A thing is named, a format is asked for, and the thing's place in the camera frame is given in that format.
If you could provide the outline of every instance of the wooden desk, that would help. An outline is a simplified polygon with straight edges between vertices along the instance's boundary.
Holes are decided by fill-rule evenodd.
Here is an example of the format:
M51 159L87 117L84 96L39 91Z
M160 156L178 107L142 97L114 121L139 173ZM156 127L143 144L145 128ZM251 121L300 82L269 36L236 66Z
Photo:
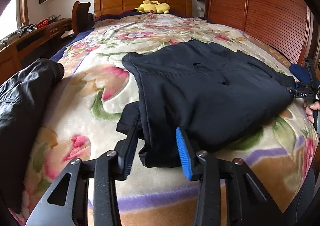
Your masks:
M25 33L21 38L0 50L0 85L22 70L21 60L33 50L71 29L71 18L64 19L31 33Z

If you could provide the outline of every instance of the window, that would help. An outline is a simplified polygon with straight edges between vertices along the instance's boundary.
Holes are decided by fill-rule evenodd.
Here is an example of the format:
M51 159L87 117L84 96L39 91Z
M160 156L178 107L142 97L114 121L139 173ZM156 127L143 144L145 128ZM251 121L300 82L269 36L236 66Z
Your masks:
M16 0L11 0L0 16L0 40L17 29Z

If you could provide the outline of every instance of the plush toy ear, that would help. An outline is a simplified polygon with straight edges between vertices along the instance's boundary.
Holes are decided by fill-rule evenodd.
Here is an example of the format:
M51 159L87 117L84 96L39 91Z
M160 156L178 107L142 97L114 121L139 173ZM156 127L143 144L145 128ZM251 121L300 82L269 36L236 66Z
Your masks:
M136 8L135 10L137 10L138 12L144 13L144 8L143 8L143 7L138 7L138 8Z
M145 0L145 1L143 1L142 3L145 3L145 4L152 4L153 2L152 2L152 1L150 1L150 0Z

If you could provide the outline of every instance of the stuffed animal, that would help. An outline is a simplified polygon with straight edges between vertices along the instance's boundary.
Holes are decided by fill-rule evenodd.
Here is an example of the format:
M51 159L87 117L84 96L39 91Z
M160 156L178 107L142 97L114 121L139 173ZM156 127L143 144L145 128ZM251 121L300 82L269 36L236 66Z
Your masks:
M158 1L149 1L145 0L142 2L142 5L140 7L136 8L138 12L141 13L169 13L170 6L167 3L159 3Z

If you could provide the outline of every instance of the blanket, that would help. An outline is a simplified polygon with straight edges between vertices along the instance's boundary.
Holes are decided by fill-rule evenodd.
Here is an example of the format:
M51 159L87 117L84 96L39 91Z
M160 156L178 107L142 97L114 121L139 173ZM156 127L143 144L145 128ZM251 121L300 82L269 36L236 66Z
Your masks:
M116 124L124 106L139 100L135 79L121 63L126 53L149 54L196 39L216 42L235 53L239 49L291 75L289 62L265 44L239 30L199 18L137 15L97 21L93 28L89 35L67 47L59 61L65 67L65 76L52 93L30 155L22 212L14 214L21 225L70 160L98 158L124 139L116 132ZM303 100L295 99L256 134L220 150L216 157L244 159L285 211L306 178L317 144ZM187 181L180 167L144 167L138 157L142 147L143 141L139 141L128 179L116 182L122 224L192 225L198 183ZM91 180L89 226L94 225L92 205ZM222 214L226 214L225 203Z

